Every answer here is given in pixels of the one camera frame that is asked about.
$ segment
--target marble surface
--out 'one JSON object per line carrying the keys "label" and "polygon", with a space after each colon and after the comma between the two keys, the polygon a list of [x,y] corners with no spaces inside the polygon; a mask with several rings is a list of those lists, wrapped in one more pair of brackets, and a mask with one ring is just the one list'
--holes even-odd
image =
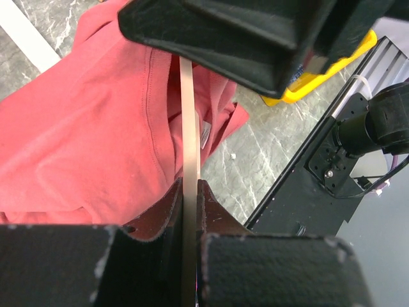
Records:
{"label": "marble surface", "polygon": [[[77,22],[98,0],[14,0],[61,56],[70,52]],[[25,55],[0,28],[0,101],[38,75]],[[359,60],[333,76],[296,104],[267,107],[261,98],[239,87],[236,100],[251,118],[227,139],[202,170],[217,199],[244,223],[283,171]]]}

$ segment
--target bolt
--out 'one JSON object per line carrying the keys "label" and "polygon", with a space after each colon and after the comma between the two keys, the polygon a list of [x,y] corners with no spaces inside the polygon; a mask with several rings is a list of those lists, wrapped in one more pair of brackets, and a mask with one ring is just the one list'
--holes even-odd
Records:
{"label": "bolt", "polygon": [[333,172],[331,169],[329,169],[329,170],[325,173],[325,176],[326,176],[327,178],[332,178],[332,177],[334,176],[334,172]]}

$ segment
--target clothing tag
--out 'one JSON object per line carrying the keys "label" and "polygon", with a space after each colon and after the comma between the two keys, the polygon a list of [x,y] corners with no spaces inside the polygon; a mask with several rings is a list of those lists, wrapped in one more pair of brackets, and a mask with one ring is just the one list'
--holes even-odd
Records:
{"label": "clothing tag", "polygon": [[210,129],[212,129],[212,125],[203,121],[203,131],[200,135],[200,148],[202,149],[206,146],[207,140],[209,139]]}

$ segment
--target yellow tray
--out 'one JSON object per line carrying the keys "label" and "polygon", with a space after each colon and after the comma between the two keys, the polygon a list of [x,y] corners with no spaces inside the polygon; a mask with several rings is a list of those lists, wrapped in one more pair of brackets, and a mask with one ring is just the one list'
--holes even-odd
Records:
{"label": "yellow tray", "polygon": [[261,96],[261,98],[264,100],[265,104],[270,107],[275,106],[280,101],[293,104],[312,92],[315,88],[331,78],[346,65],[363,55],[363,53],[375,46],[377,41],[378,39],[375,32],[370,30],[352,56],[350,58],[340,59],[328,69],[325,75],[312,75],[308,72],[304,72],[293,84],[287,88],[281,99],[273,99],[264,96]]}

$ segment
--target red garment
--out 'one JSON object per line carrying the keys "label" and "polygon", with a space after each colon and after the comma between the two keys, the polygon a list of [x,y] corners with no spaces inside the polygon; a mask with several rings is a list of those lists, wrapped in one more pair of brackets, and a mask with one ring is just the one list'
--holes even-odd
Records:
{"label": "red garment", "polygon": [[[0,103],[0,222],[123,224],[180,174],[178,57],[122,37],[125,3],[86,12],[72,53]],[[248,115],[226,78],[196,66],[194,86],[204,163]]]}

